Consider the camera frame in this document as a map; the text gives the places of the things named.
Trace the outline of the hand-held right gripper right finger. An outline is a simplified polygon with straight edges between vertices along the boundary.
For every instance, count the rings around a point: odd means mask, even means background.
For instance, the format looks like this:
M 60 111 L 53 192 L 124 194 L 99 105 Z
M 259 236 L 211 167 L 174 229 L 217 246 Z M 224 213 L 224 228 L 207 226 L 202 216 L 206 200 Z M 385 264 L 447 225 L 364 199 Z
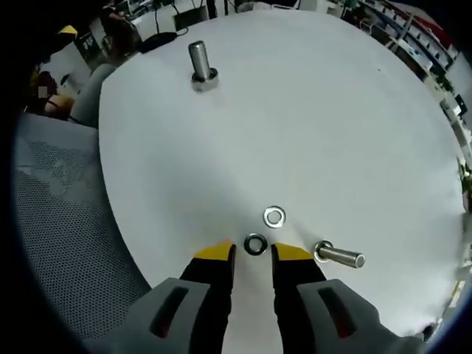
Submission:
M 381 324 L 374 305 L 327 279 L 311 253 L 274 243 L 274 312 L 284 353 L 424 353 L 425 343 Z

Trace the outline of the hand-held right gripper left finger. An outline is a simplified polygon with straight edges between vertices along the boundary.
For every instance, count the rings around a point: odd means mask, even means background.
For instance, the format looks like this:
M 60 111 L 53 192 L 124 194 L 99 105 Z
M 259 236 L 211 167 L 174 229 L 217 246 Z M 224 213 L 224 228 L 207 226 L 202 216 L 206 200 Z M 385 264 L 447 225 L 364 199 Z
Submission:
M 221 353 L 232 308 L 236 246 L 197 251 L 178 278 L 168 278 L 130 306 L 124 322 L 89 353 Z

